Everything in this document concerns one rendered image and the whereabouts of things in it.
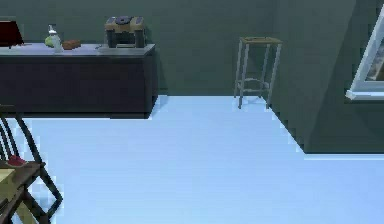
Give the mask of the grey metal stool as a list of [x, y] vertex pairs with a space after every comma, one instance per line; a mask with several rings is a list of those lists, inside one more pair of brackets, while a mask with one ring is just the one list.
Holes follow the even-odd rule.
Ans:
[[239, 38], [234, 82], [239, 109], [245, 94], [266, 96], [266, 108], [271, 106], [282, 46], [283, 42], [273, 37]]

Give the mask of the brown coffee machine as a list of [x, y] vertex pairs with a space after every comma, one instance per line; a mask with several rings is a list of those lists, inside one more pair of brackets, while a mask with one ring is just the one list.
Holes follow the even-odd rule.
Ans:
[[104, 24], [107, 45], [116, 48], [123, 45], [131, 48], [146, 46], [145, 24], [142, 16], [110, 17]]

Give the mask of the dark kitchen counter cabinet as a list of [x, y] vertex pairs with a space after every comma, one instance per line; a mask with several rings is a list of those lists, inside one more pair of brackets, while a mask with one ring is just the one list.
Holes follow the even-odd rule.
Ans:
[[153, 44], [0, 48], [0, 113], [9, 117], [146, 119], [157, 97]]

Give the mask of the clear spray bottle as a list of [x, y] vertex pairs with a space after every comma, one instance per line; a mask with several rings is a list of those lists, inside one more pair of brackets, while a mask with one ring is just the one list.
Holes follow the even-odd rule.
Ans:
[[61, 39], [52, 24], [49, 24], [48, 27], [49, 27], [49, 36], [52, 37], [54, 51], [56, 53], [61, 53], [63, 51], [63, 48], [61, 45]]

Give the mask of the red object on table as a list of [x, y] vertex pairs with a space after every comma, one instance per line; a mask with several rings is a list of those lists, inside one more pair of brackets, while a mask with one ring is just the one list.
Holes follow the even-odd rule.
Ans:
[[20, 158], [19, 156], [16, 156], [16, 155], [12, 155], [9, 160], [7, 161], [7, 163], [10, 165], [10, 166], [23, 166], [26, 161], [23, 160], [22, 158]]

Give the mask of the white framed window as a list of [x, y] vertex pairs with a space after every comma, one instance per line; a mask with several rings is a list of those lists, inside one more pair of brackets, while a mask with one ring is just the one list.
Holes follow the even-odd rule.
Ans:
[[358, 101], [384, 100], [384, 4], [345, 96]]

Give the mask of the brown wooden table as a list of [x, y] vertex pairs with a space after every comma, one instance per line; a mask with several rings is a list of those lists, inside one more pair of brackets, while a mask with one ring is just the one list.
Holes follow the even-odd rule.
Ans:
[[41, 165], [27, 162], [23, 166], [10, 166], [0, 162], [0, 224], [13, 224], [17, 215], [22, 224], [49, 224], [49, 218], [28, 191], [40, 174]]

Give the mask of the dark red box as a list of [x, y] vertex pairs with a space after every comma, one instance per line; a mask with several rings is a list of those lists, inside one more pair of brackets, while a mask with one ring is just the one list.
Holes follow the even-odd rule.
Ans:
[[0, 21], [0, 47], [23, 45], [24, 40], [21, 36], [16, 21]]

